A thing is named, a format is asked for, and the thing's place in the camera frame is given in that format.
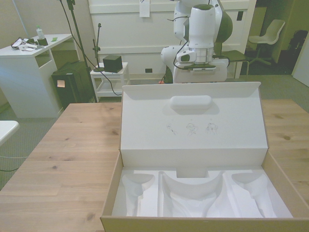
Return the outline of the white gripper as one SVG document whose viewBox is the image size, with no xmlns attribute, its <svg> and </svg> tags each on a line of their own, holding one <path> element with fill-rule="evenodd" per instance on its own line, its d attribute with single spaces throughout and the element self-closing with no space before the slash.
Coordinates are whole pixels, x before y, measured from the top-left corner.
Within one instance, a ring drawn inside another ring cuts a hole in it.
<svg viewBox="0 0 309 232">
<path fill-rule="evenodd" d="M 222 82 L 227 78 L 227 59 L 216 58 L 208 67 L 184 69 L 190 63 L 176 63 L 173 71 L 173 83 Z"/>
</svg>

